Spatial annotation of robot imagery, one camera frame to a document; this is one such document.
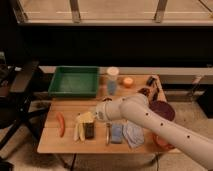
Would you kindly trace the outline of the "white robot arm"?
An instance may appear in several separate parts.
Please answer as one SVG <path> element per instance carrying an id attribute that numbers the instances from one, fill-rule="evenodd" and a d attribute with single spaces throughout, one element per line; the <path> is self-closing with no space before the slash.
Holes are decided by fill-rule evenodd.
<path id="1" fill-rule="evenodd" d="M 145 95 L 136 93 L 98 103 L 77 117 L 79 123 L 126 119 L 165 139 L 208 171 L 213 171 L 213 140 L 164 119 L 149 108 Z"/>

